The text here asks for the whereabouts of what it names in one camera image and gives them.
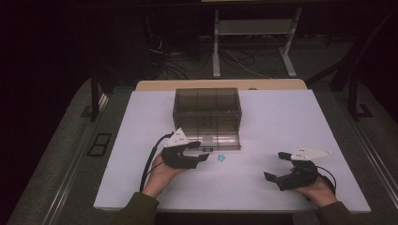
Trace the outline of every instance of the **floor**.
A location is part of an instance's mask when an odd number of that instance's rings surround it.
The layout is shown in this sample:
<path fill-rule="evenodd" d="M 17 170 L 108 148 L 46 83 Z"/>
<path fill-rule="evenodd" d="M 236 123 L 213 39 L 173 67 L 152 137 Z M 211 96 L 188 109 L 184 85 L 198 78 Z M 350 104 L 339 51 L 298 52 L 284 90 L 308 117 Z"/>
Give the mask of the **floor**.
<path fill-rule="evenodd" d="M 288 79 L 278 48 L 284 37 L 226 37 L 220 42 L 221 79 Z M 189 56 L 172 46 L 154 44 L 154 67 L 159 80 L 212 79 L 211 39 L 201 38 L 200 57 Z M 342 59 L 351 42 L 332 42 L 326 45 L 326 37 L 295 39 L 290 58 L 298 78 L 306 80 Z M 331 92 L 330 76 L 309 86 L 326 116 L 329 126 L 340 145 L 372 212 L 359 215 L 369 224 L 392 225 L 398 221 L 396 202 L 391 199 L 385 183 L 370 160 L 376 152 L 392 177 L 398 179 L 398 167 L 394 154 L 398 147 L 398 126 L 375 100 L 366 86 L 360 85 L 359 103 L 365 104 L 373 117 L 354 121 L 346 110 L 347 90 Z M 84 83 L 69 105 L 41 162 L 28 184 L 9 224 L 108 224 L 114 213 L 93 208 L 100 180 L 112 152 L 124 109 L 134 87 L 117 87 L 112 95 L 103 99 L 103 107 L 95 122 L 84 113 L 90 106 L 90 81 Z M 103 157 L 86 155 L 97 133 L 112 133 Z M 167 217 L 159 215 L 158 224 L 186 215 Z M 243 224 L 230 216 L 209 217 L 202 220 L 211 224 Z M 265 218 L 251 217 L 252 224 L 267 224 Z M 313 213 L 294 215 L 294 224 L 318 224 Z"/>

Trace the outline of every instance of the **dark green sleeve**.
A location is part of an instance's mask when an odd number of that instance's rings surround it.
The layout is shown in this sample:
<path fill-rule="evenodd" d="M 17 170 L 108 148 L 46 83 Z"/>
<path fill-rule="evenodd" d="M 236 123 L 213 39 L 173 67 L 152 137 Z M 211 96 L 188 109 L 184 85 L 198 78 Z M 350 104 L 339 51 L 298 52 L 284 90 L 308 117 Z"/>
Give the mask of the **dark green sleeve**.
<path fill-rule="evenodd" d="M 125 208 L 117 212 L 111 224 L 153 225 L 159 202 L 135 192 Z"/>
<path fill-rule="evenodd" d="M 319 208 L 316 214 L 325 225 L 366 225 L 364 221 L 352 215 L 342 202 L 336 202 Z"/>

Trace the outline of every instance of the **table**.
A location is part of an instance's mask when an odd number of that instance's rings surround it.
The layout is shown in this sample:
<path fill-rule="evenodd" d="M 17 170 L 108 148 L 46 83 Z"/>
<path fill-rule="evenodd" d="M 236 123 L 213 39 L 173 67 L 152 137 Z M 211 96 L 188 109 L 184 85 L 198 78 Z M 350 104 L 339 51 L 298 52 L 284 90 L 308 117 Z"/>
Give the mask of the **table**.
<path fill-rule="evenodd" d="M 289 81 L 277 90 L 277 83 Z M 314 94 L 301 80 L 142 82 L 131 94 L 94 207 L 118 210 L 138 190 L 149 152 L 159 137 L 174 130 L 173 88 L 226 87 L 239 89 L 242 107 L 241 150 L 213 152 L 195 170 L 182 173 L 159 197 L 161 212 L 295 213 L 314 206 L 293 191 L 279 191 L 263 172 L 287 174 L 291 162 L 278 152 L 298 145 L 330 150 L 332 156 L 314 161 L 338 181 L 337 197 L 352 212 L 370 208 L 349 170 Z M 262 87 L 268 90 L 245 90 Z M 218 161 L 218 154 L 226 160 Z"/>

